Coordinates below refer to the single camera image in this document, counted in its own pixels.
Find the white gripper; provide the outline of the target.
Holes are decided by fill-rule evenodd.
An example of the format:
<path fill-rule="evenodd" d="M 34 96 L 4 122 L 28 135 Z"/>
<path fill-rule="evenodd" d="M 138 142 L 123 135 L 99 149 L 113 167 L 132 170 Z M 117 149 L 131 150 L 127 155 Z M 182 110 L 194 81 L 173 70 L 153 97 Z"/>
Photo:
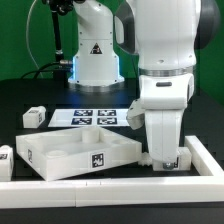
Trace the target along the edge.
<path fill-rule="evenodd" d="M 183 110 L 146 110 L 145 128 L 149 155 L 164 169 L 177 160 Z"/>

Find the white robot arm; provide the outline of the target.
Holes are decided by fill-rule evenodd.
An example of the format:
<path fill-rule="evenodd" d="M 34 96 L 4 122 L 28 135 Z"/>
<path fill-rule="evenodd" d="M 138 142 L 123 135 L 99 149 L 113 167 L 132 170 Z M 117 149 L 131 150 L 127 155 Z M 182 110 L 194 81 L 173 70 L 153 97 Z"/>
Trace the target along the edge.
<path fill-rule="evenodd" d="M 119 81 L 112 42 L 137 55 L 140 98 L 127 120 L 146 128 L 155 169 L 172 169 L 178 159 L 184 110 L 194 93 L 195 51 L 215 36 L 220 14 L 215 0 L 124 0 L 111 13 L 96 0 L 72 0 L 79 50 L 70 83 L 86 91 Z"/>

